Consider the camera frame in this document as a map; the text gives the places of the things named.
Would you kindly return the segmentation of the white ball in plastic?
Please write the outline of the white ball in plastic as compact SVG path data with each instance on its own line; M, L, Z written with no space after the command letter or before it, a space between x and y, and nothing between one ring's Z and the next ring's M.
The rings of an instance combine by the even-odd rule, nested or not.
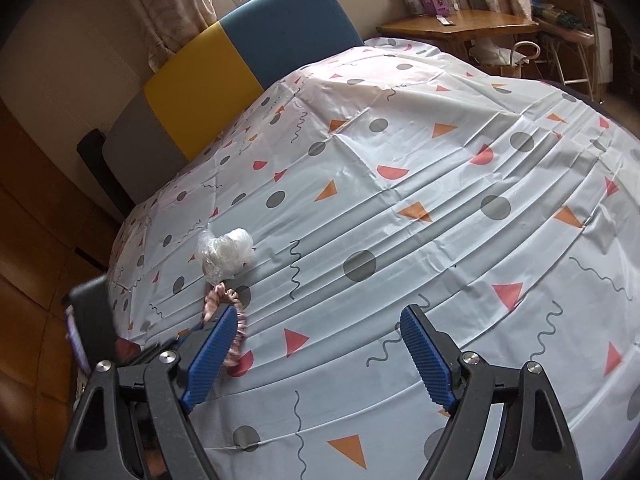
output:
M217 285L231 280L254 259L254 240L244 229L234 229L221 236L205 230L198 236L196 260L206 282Z

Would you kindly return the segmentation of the patterned white bed sheet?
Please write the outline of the patterned white bed sheet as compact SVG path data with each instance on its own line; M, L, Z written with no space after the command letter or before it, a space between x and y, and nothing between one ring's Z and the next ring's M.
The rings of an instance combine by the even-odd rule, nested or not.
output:
M236 228L247 337L192 415L221 478L416 478L447 417L408 304L492 364L539 362L586 478L638 426L639 142L576 96L393 39L286 75L126 219L119 333L198 322L198 236Z

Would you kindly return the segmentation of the wooden wardrobe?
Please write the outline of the wooden wardrobe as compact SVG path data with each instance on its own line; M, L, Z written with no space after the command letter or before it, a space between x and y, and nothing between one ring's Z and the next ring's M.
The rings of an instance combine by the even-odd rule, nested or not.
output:
M1 111L1 435L37 479L53 476L76 370L66 292L102 274L116 223Z

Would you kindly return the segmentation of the grey yellow blue headboard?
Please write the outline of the grey yellow blue headboard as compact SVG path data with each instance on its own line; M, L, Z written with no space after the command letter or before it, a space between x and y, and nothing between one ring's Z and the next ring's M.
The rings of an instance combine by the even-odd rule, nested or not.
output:
M337 0L250 0L172 56L100 136L122 214L158 191L276 81L363 41Z

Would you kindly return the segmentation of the wooden side table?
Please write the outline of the wooden side table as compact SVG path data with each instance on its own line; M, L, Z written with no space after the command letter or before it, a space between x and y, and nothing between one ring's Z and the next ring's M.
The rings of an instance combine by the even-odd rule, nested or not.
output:
M527 18L484 10L465 9L449 17L452 25L443 25L434 16L415 16L380 25L384 37L436 42L447 52L468 58L465 45L472 40L534 34L538 24Z

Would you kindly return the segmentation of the pink floral curtain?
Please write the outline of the pink floral curtain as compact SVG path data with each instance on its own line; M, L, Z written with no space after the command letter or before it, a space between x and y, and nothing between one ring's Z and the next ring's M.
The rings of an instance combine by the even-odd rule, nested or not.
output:
M214 0L129 1L142 25L154 72L217 21Z

